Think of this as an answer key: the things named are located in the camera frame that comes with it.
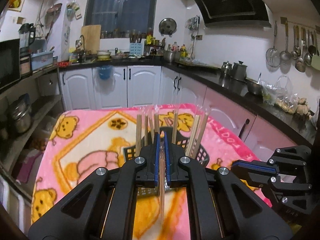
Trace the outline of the steel bowl on counter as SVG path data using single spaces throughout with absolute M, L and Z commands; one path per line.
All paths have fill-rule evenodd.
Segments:
M 259 73 L 258 79 L 253 80 L 251 78 L 246 78 L 247 89 L 251 94 L 260 96 L 262 95 L 262 86 L 260 84 L 261 73 Z

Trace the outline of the white cabinet door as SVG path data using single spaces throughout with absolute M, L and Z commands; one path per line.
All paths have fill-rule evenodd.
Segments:
M 67 111 L 75 109 L 96 110 L 91 68 L 61 71 L 60 86 Z
M 127 67 L 127 104 L 129 107 L 155 105 L 159 101 L 161 66 Z

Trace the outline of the wrapped chopsticks in basket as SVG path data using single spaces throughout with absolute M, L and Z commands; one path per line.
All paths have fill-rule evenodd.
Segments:
M 194 144 L 194 140 L 195 140 L 195 135 L 197 132 L 197 128 L 199 126 L 199 122 L 201 119 L 201 111 L 200 111 L 200 107 L 199 105 L 196 106 L 196 111 L 195 111 L 195 116 L 194 116 L 194 122 L 193 122 L 193 126 L 191 128 L 191 134 L 189 137 L 189 142 L 185 151 L 185 155 L 186 156 L 190 156 L 191 155 L 191 150 L 193 148 L 193 144 Z
M 142 138 L 142 109 L 140 108 L 136 117 L 136 157 L 140 155 Z
M 176 134 L 177 134 L 177 126 L 178 126 L 178 105 L 175 105 L 173 110 L 174 118 L 173 118 L 173 126 L 172 126 L 172 137 L 171 142 L 176 144 Z
M 201 140 L 206 129 L 207 121 L 210 114 L 210 109 L 206 106 L 197 106 L 196 113 L 200 116 L 198 128 L 196 130 L 195 139 L 193 142 L 193 148 L 191 149 L 190 156 L 196 158 L 197 153 L 200 149 Z

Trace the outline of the blue knife block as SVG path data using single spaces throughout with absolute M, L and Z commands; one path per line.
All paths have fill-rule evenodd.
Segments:
M 130 56 L 142 56 L 143 55 L 143 46 L 142 43 L 130 43 L 129 47 Z

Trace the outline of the light blue storage box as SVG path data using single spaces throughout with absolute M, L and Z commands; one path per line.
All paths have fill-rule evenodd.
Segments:
M 31 69 L 36 71 L 53 64 L 54 51 L 45 51 L 31 55 Z

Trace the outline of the steel lidded canister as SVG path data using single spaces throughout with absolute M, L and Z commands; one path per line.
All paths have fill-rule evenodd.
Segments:
M 232 67 L 231 77 L 238 81 L 245 81 L 247 66 L 242 62 L 235 62 Z

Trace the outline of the black range hood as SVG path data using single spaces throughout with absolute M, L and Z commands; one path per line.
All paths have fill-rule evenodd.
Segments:
M 204 25 L 251 25 L 270 28 L 266 5 L 262 0 L 194 0 Z

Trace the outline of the pink bear cartoon blanket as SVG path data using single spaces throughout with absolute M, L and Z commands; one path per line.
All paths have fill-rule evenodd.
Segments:
M 144 118 L 145 107 L 142 107 Z M 159 106 L 159 126 L 173 125 L 172 105 Z M 48 139 L 38 170 L 31 221 L 37 221 L 71 189 L 96 168 L 121 167 L 124 148 L 135 149 L 136 117 L 140 108 L 102 111 L 73 110 L 60 115 Z M 179 135 L 189 137 L 196 106 L 182 104 L 178 109 Z M 164 222 L 160 220 L 157 196 L 137 201 L 134 239 L 189 239 L 189 216 L 185 189 L 165 194 Z

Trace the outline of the black microwave oven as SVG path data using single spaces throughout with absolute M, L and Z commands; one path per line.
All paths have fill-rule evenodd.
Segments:
M 0 88 L 3 89 L 20 79 L 20 40 L 0 43 Z

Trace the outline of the blender with black base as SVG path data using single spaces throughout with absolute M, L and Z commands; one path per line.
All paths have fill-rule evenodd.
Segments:
M 18 33 L 20 39 L 20 76 L 31 73 L 31 52 L 30 45 L 35 41 L 35 27 L 33 23 L 23 24 Z

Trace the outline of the hanging steel ladle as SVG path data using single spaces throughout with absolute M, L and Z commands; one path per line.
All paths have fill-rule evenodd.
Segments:
M 289 47 L 289 26 L 285 22 L 285 49 L 280 52 L 281 63 L 288 62 L 291 59 L 291 53 L 288 51 Z

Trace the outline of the dark kitchen window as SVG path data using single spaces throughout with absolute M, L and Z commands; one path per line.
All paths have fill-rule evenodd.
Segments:
M 88 0 L 84 25 L 100 25 L 109 33 L 153 28 L 156 0 Z

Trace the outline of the wooden cutting board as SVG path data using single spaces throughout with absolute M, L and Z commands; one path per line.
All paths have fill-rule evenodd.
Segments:
M 81 28 L 81 35 L 85 39 L 85 49 L 96 54 L 100 50 L 101 25 L 86 25 Z

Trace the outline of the steel pot on counter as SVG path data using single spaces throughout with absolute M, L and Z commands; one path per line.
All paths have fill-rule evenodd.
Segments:
M 164 61 L 172 63 L 176 59 L 176 52 L 171 50 L 165 50 L 163 52 Z

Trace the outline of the wooden chopsticks pair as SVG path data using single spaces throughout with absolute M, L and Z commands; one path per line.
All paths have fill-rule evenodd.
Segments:
M 159 147 L 159 203 L 160 203 L 160 220 L 164 222 L 164 204 L 165 204 L 165 152 L 164 152 L 164 137 L 163 131 L 160 133 Z

